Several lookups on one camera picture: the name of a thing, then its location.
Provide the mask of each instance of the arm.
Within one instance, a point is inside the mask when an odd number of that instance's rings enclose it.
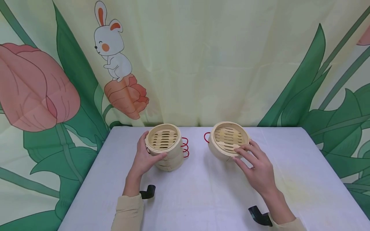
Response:
[[[158,161],[167,156],[166,153],[151,156],[147,152],[145,137],[148,131],[140,137],[134,163],[126,177],[125,188],[122,196],[118,198],[116,215],[111,231],[139,231],[144,210],[140,195],[140,182],[144,173]]]
[[[250,140],[249,145],[242,145],[235,151],[253,165],[253,168],[249,168],[241,159],[233,158],[244,172],[250,185],[265,201],[270,211],[273,228],[279,231],[305,230],[301,221],[294,216],[288,207],[283,193],[276,187],[273,166],[258,144]]]
[[[118,65],[106,64],[103,67],[106,68],[106,69],[112,69],[112,70],[114,70],[114,69],[116,69],[118,67]]]

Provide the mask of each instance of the curtain backdrop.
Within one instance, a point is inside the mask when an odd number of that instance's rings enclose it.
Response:
[[[56,230],[113,126],[301,126],[370,217],[368,0],[0,0],[0,230]]]

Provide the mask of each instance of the white tablecloth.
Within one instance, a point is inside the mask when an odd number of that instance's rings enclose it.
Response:
[[[110,230],[136,143],[150,128],[114,127],[59,230]],[[153,167],[141,182],[157,188],[145,200],[143,231],[267,230],[248,208],[267,212],[235,163],[222,163],[203,139],[211,128],[180,128],[190,156],[174,172]],[[370,221],[302,128],[245,128],[274,165],[276,183],[309,231],[369,231]]]

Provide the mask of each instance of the person's left hand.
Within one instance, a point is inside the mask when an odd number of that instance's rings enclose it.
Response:
[[[144,132],[138,141],[136,156],[129,173],[136,177],[141,177],[144,173],[149,171],[156,162],[163,160],[163,158],[167,156],[167,153],[161,153],[156,156],[152,156],[148,153],[147,146],[145,145],[145,137],[148,133],[148,131]]]

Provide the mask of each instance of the slatted bamboo tray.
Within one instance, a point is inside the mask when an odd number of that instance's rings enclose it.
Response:
[[[239,124],[224,121],[213,127],[208,141],[212,154],[227,162],[232,157],[240,157],[234,149],[249,144],[249,135]]]
[[[175,125],[164,123],[155,126],[149,131],[145,143],[152,156],[167,153],[166,158],[155,164],[159,169],[174,171],[182,165],[184,161],[182,138],[180,130]]]

